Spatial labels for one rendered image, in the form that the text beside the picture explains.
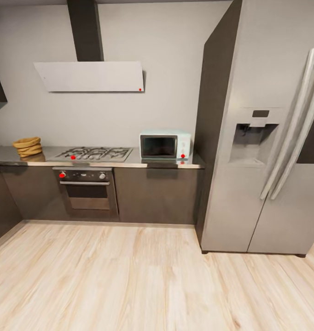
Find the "popcorn bag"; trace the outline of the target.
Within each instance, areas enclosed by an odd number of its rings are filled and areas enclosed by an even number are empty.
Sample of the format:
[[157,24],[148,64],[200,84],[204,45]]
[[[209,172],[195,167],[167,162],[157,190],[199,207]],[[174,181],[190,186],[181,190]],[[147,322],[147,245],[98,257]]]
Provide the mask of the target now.
[[20,157],[32,156],[42,152],[40,137],[22,138],[13,143]]

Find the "microwave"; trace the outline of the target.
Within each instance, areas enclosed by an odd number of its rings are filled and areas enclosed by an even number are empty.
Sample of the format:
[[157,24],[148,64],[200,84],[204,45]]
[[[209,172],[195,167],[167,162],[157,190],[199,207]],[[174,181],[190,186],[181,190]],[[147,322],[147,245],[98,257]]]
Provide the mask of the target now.
[[139,134],[140,158],[188,159],[191,134],[186,129],[144,129]]

